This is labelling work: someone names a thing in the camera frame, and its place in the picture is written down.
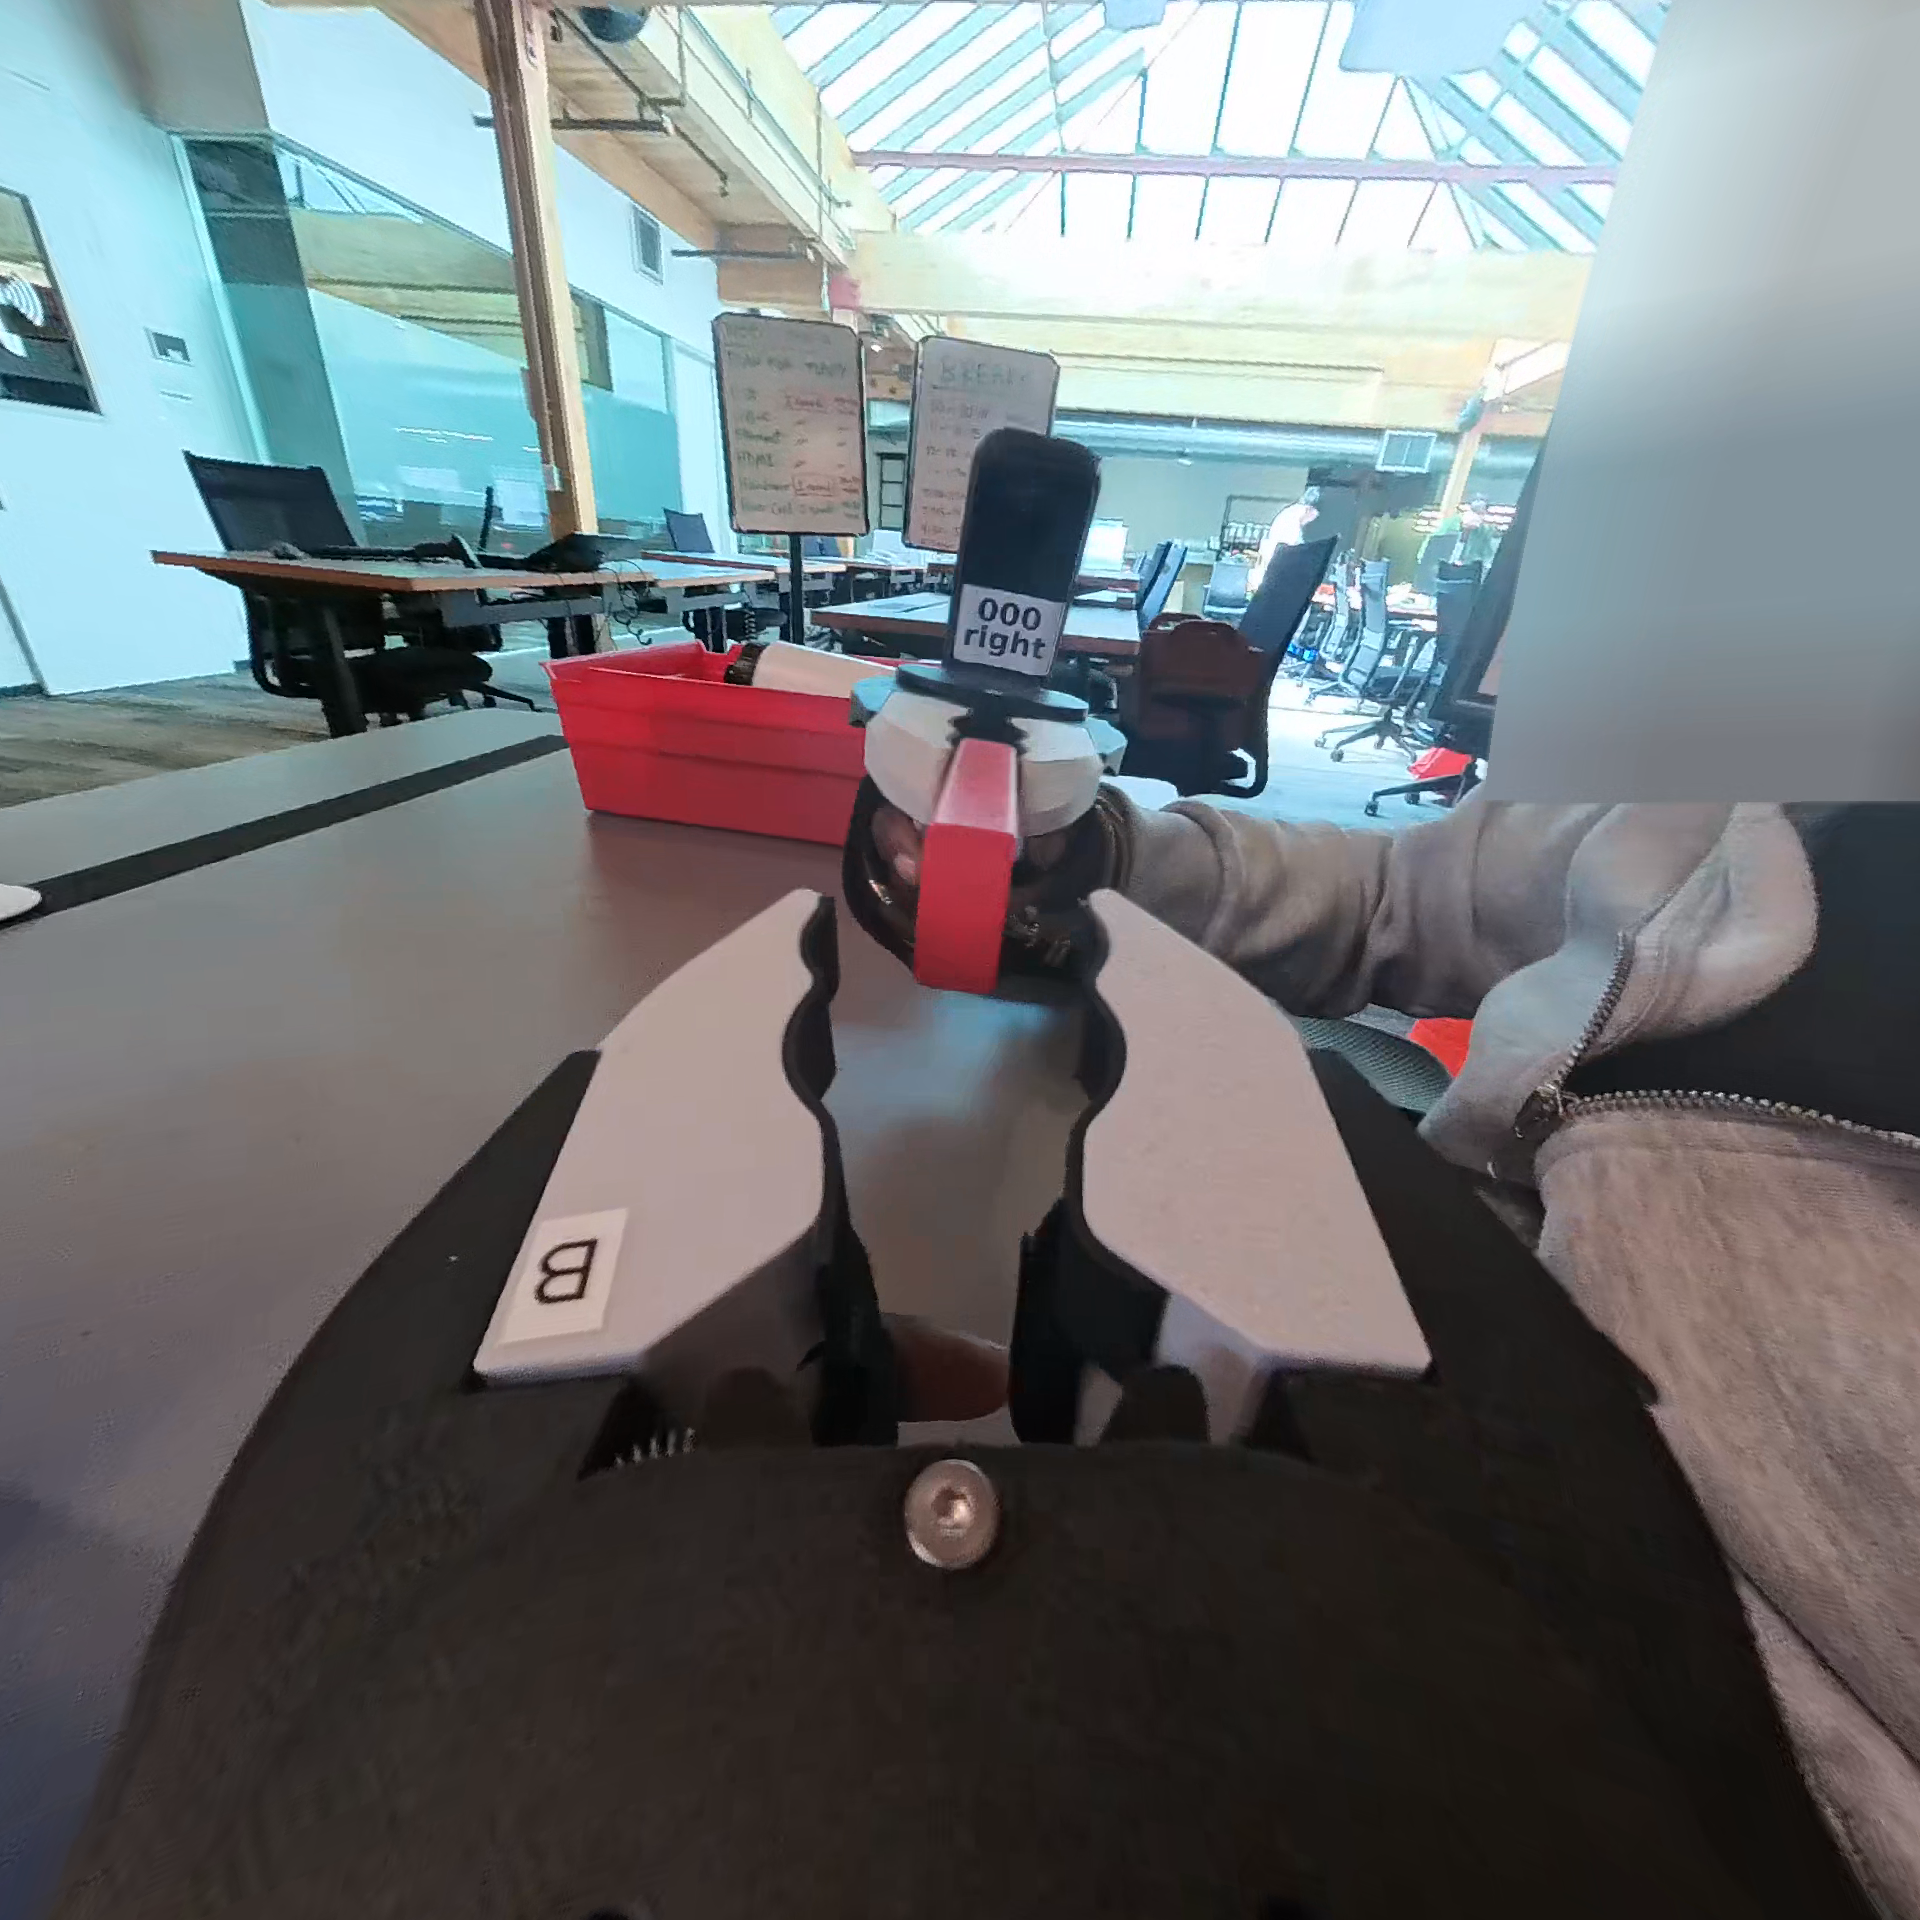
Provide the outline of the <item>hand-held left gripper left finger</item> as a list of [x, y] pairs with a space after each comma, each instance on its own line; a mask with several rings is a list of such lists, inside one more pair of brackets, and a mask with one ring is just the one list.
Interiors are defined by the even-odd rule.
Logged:
[[799, 889], [613, 1026], [472, 1358], [488, 1388], [637, 1381], [693, 1429], [736, 1370], [827, 1401], [847, 1340], [836, 909]]

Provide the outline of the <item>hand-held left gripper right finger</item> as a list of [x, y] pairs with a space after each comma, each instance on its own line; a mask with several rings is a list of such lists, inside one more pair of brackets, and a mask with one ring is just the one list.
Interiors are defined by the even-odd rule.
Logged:
[[1072, 1343], [1111, 1381], [1187, 1370], [1212, 1442], [1249, 1438], [1283, 1377], [1423, 1378], [1429, 1337], [1296, 1026], [1116, 890], [1089, 918]]

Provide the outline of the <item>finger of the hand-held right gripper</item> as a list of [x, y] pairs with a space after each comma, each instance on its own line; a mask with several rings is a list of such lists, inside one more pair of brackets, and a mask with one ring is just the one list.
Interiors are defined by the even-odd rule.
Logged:
[[912, 822], [932, 822], [956, 752], [959, 705], [883, 705], [868, 720], [868, 780]]
[[1069, 832], [1095, 804], [1105, 778], [1092, 733], [1023, 733], [1019, 834]]

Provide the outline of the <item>red rectangular block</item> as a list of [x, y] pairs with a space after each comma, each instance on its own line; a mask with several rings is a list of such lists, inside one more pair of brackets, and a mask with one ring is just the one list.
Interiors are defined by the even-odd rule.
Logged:
[[914, 945], [920, 986], [997, 994], [1019, 855], [1019, 751], [963, 739], [925, 825]]

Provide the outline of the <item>red plastic bin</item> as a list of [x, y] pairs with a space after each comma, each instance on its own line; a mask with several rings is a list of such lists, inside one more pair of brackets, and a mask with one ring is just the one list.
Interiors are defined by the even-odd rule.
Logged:
[[589, 813], [839, 848], [863, 780], [852, 701], [724, 684], [694, 638], [544, 665]]

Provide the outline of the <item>person's right forearm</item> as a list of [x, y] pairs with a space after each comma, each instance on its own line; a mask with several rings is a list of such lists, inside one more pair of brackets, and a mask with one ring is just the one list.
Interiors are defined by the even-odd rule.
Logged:
[[1307, 1016], [1475, 1014], [1564, 943], [1574, 855], [1609, 814], [1475, 797], [1423, 827], [1361, 830], [1111, 795], [1115, 890]]

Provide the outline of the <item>person's right hand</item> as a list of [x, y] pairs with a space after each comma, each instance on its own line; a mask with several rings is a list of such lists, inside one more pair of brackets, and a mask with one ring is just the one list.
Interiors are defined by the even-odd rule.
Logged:
[[[1053, 979], [1072, 958], [1085, 901], [1126, 870], [1126, 816], [1102, 788], [1069, 829], [1025, 846], [1015, 866], [1001, 980]], [[893, 958], [914, 969], [923, 829], [863, 786], [840, 856], [845, 907]]]

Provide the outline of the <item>handwritten whiteboard on stand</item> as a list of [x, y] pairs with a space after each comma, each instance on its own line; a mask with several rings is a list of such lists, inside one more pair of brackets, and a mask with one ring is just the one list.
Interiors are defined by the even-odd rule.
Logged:
[[831, 321], [726, 311], [713, 321], [733, 532], [786, 542], [784, 636], [808, 636], [805, 542], [872, 531], [863, 346]]
[[980, 444], [1001, 429], [1046, 436], [1060, 386], [1045, 350], [926, 337], [916, 349], [902, 538], [954, 556]]

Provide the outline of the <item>white bottle black cap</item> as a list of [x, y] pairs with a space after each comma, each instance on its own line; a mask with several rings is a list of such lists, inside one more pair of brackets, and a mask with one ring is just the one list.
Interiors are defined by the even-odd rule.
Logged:
[[728, 660], [724, 684], [759, 693], [797, 694], [849, 702], [872, 681], [891, 684], [899, 663], [835, 653], [789, 641], [742, 645]]

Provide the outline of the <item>brown chair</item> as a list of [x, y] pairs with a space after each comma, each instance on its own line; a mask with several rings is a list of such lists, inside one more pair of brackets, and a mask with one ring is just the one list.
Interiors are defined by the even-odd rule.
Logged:
[[1182, 798], [1230, 790], [1255, 752], [1267, 667], [1234, 625], [1157, 616], [1118, 694], [1120, 772], [1169, 785]]

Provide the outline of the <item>black office chair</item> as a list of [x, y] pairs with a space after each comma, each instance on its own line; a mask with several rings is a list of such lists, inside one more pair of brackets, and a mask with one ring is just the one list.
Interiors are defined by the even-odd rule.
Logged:
[[1352, 699], [1359, 725], [1345, 733], [1323, 733], [1314, 749], [1340, 764], [1359, 749], [1404, 746], [1403, 720], [1429, 684], [1437, 645], [1437, 598], [1393, 586], [1387, 560], [1363, 562], [1356, 641], [1335, 676], [1335, 693]]
[[[320, 467], [275, 467], [196, 452], [185, 465], [206, 516], [233, 558], [285, 565], [377, 562], [350, 531]], [[249, 669], [265, 694], [316, 705], [337, 739], [370, 727], [420, 722], [430, 708], [538, 710], [496, 683], [485, 660], [503, 646], [498, 627], [468, 621], [479, 590], [240, 585]]]

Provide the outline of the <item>person's grey hooded jacket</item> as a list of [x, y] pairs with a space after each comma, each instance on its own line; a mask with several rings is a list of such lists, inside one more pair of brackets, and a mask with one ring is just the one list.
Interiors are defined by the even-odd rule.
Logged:
[[1538, 1197], [1546, 1267], [1650, 1377], [1846, 1866], [1917, 1917], [1917, 1141], [1562, 1099], [1811, 958], [1805, 808], [1607, 807], [1562, 945], [1481, 1001], [1429, 1136]]

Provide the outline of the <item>person's black shirt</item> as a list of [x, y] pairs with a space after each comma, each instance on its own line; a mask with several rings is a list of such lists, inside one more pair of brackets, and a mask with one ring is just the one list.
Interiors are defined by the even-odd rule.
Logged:
[[1572, 1069], [1566, 1113], [1664, 1111], [1919, 1136], [1919, 808], [1803, 808], [1817, 904], [1809, 958], [1703, 1032], [1644, 1039]]

